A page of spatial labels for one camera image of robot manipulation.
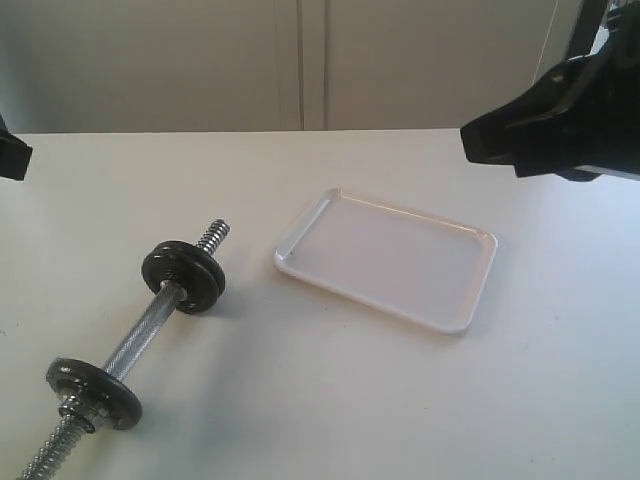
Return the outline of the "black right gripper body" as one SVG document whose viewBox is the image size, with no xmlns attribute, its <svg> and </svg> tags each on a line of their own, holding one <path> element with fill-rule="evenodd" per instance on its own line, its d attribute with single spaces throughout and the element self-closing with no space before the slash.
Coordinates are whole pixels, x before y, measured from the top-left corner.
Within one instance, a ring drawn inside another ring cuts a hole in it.
<svg viewBox="0 0 640 480">
<path fill-rule="evenodd" d="M 584 56 L 587 154 L 582 174 L 639 178 L 639 6 L 606 16 L 607 37 Z"/>
</svg>

